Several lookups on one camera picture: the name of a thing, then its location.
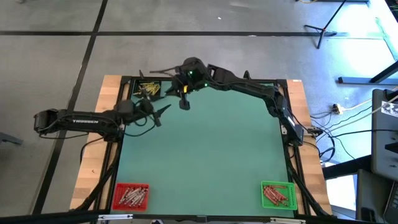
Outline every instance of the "green mat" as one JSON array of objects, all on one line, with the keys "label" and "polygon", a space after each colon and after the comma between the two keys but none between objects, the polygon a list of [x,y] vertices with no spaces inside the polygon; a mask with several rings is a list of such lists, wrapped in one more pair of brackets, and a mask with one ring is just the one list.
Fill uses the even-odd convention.
[{"label": "green mat", "polygon": [[[162,92],[169,86],[162,82]],[[293,211],[261,205],[262,180],[287,182],[279,121],[264,101],[211,88],[188,100],[189,111],[175,97],[155,102],[156,109],[172,104],[162,126],[124,137],[116,182],[150,185],[146,214],[293,217]],[[148,119],[126,132],[139,134],[152,125]]]}]

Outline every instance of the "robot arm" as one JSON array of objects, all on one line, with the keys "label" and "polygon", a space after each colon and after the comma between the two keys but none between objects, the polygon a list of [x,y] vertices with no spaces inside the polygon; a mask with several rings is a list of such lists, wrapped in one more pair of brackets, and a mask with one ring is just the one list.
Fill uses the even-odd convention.
[{"label": "robot arm", "polygon": [[181,98],[180,107],[189,110],[190,105],[187,94],[198,91],[204,87],[212,87],[216,90],[234,90],[265,101],[271,116],[279,118],[287,130],[288,141],[296,146],[303,144],[303,127],[294,123],[294,118],[288,110],[286,98],[280,94],[274,86],[264,86],[246,78],[238,78],[232,72],[208,65],[205,67],[198,58],[188,58],[183,65],[174,68],[176,75],[173,77],[172,87],[166,91],[166,95],[175,95]]},{"label": "robot arm", "polygon": [[113,110],[102,113],[82,111],[69,113],[67,110],[50,109],[34,116],[34,130],[40,135],[60,130],[98,133],[105,141],[118,142],[124,134],[120,125],[129,125],[152,115],[155,125],[160,126],[159,118],[169,106],[155,112],[150,99],[143,98],[138,104],[134,104],[131,100],[121,101]]}]

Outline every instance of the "concrete floor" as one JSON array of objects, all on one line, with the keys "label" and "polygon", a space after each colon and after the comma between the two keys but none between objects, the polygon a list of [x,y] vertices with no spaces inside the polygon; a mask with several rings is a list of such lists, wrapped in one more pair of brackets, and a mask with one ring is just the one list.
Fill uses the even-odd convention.
[{"label": "concrete floor", "polygon": [[[92,30],[100,5],[101,0],[1,1],[0,30]],[[293,0],[109,0],[100,30],[301,32],[304,24],[324,26],[338,5]],[[309,37],[98,37],[75,110],[94,110],[103,75],[137,75],[139,69],[166,68],[191,56],[237,75],[249,70],[254,78],[301,79],[312,113],[328,110],[333,103],[350,107],[370,98],[376,86],[338,85],[336,78],[372,77],[394,59],[383,39],[368,38],[368,33],[380,31],[366,4],[347,4],[330,29],[360,38],[325,39],[317,50],[317,39]],[[47,108],[66,107],[88,39],[0,35],[0,131],[24,140],[21,147],[0,144],[0,216],[29,213],[53,144],[33,131],[32,117]],[[334,116],[331,123],[359,110]],[[335,134],[370,126],[367,118]],[[370,153],[370,140],[364,140],[369,137],[362,133],[341,140],[351,155],[360,157]],[[85,138],[65,141],[44,212],[68,210],[84,142]],[[334,160],[350,160],[337,145]],[[318,146],[326,149],[330,143],[324,139]]]}]

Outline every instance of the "green basket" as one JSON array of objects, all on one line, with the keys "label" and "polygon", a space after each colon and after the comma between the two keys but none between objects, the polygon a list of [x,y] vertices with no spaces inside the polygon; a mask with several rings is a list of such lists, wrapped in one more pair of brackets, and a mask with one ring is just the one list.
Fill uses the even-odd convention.
[{"label": "green basket", "polygon": [[[275,188],[279,191],[282,195],[288,198],[287,207],[284,205],[276,206],[274,205],[266,196],[263,194],[263,188],[267,185],[279,185],[285,186],[285,189]],[[274,181],[262,181],[261,182],[261,202],[264,208],[275,208],[275,209],[284,209],[284,210],[297,210],[297,199],[296,199],[296,192],[294,189],[293,183],[288,182],[274,182]]]}]

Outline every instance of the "red basket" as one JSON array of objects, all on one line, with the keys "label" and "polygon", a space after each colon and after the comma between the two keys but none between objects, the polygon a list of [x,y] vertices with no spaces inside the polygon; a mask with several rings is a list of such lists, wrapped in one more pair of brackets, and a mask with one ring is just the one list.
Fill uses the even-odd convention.
[{"label": "red basket", "polygon": [[[119,201],[122,199],[123,194],[126,192],[127,188],[136,189],[139,187],[147,189],[144,201],[139,207],[130,207],[128,204],[125,205],[123,203],[119,204]],[[148,196],[149,196],[149,184],[118,183],[116,185],[116,190],[114,191],[113,206],[112,206],[113,210],[144,212],[147,209]]]}]

